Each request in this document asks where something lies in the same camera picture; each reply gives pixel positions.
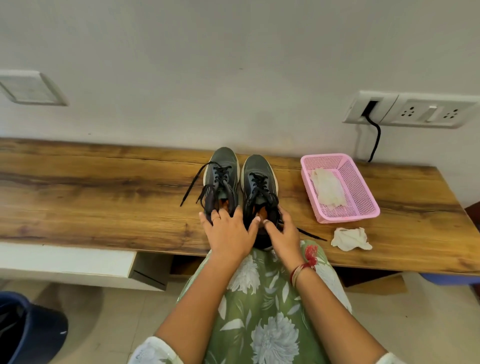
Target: white wall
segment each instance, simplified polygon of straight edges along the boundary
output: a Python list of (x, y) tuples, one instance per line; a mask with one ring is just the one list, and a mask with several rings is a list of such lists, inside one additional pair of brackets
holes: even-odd
[[(23, 0), (0, 4), (0, 69), (47, 74), (70, 106), (0, 96), (0, 135), (366, 158), (342, 124), (360, 89), (480, 95), (475, 0)], [(438, 166), (480, 200), (480, 117), (385, 127), (377, 161)]]

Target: basket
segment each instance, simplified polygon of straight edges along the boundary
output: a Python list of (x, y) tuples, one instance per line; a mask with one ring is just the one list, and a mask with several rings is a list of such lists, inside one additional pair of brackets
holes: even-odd
[[(314, 154), (303, 156), (300, 162), (303, 183), (318, 222), (328, 224), (358, 221), (364, 218), (375, 218), (380, 214), (380, 208), (360, 171), (353, 159), (346, 154)], [(317, 168), (329, 170), (338, 178), (345, 193), (347, 206), (337, 206), (331, 210), (318, 202), (317, 191), (310, 179), (310, 172)]]

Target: hand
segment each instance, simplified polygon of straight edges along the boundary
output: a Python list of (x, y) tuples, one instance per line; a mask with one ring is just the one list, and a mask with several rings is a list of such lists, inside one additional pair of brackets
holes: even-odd
[(296, 267), (305, 263), (300, 248), (300, 233), (293, 223), (292, 216), (280, 205), (278, 210), (282, 214), (283, 232), (280, 232), (274, 223), (264, 220), (264, 227), (267, 230), (273, 249), (280, 258), (285, 268), (291, 273)]
[(221, 208), (212, 212), (212, 224), (203, 212), (200, 213), (200, 222), (207, 234), (212, 257), (231, 261), (237, 267), (252, 250), (257, 237), (260, 218), (252, 220), (248, 232), (243, 225), (243, 213), (238, 206), (231, 218), (228, 212)]

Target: shoe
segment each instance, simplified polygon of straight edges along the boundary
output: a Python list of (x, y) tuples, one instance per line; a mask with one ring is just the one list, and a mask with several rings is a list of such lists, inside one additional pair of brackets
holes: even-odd
[(230, 216), (233, 216), (239, 204), (237, 186), (240, 177), (240, 164), (233, 150), (226, 146), (217, 149), (210, 161), (200, 168), (185, 193), (180, 206), (185, 202), (195, 181), (205, 167), (204, 187), (200, 196), (198, 196), (197, 202), (200, 201), (204, 208), (205, 216), (210, 222), (212, 222), (211, 215), (213, 210), (218, 211), (222, 207), (228, 211)]
[[(262, 221), (270, 220), (278, 230), (283, 231), (283, 220), (277, 207), (278, 181), (270, 163), (257, 154), (249, 156), (241, 170), (240, 181), (245, 201), (243, 205), (243, 224), (245, 228), (248, 230), (252, 220), (259, 215)], [(260, 226), (253, 246), (261, 250), (270, 250), (272, 249), (272, 241), (263, 224)], [(305, 230), (297, 229), (311, 238), (327, 241)]]

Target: dress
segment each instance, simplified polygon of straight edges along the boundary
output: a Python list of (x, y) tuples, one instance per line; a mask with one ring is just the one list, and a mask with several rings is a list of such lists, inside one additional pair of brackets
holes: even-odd
[[(302, 251), (314, 241), (302, 241)], [(179, 300), (208, 260), (200, 265)], [(351, 305), (335, 271), (318, 246), (317, 274), (351, 312)], [(382, 363), (401, 363), (394, 356)], [(162, 340), (149, 338), (133, 353), (129, 364), (182, 363)], [(273, 250), (252, 249), (233, 275), (218, 308), (205, 364), (329, 363), (297, 291)]]

